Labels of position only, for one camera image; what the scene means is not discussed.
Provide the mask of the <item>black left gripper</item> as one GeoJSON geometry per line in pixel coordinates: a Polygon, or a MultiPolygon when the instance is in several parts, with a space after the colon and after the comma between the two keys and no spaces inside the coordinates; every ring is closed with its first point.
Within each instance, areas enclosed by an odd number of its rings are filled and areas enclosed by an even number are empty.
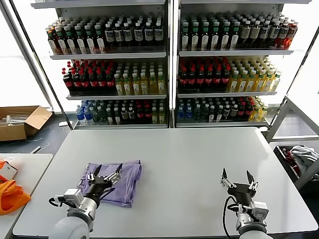
{"type": "Polygon", "coordinates": [[[104,177],[98,177],[102,167],[101,164],[93,172],[88,173],[87,181],[89,188],[85,193],[85,197],[91,198],[92,200],[102,200],[112,193],[112,185],[115,185],[121,179],[122,166],[123,164],[121,163],[116,171],[106,178],[106,181],[104,181],[104,177]]]}

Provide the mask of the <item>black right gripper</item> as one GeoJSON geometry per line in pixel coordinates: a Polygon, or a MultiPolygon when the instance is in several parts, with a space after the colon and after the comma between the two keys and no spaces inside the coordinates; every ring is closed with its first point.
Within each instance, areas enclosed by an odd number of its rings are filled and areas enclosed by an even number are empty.
{"type": "Polygon", "coordinates": [[[238,204],[249,206],[252,198],[256,194],[256,189],[259,185],[259,182],[255,181],[253,175],[248,170],[246,173],[249,185],[233,183],[228,179],[226,169],[223,168],[220,184],[229,195],[235,197],[238,204]]]}

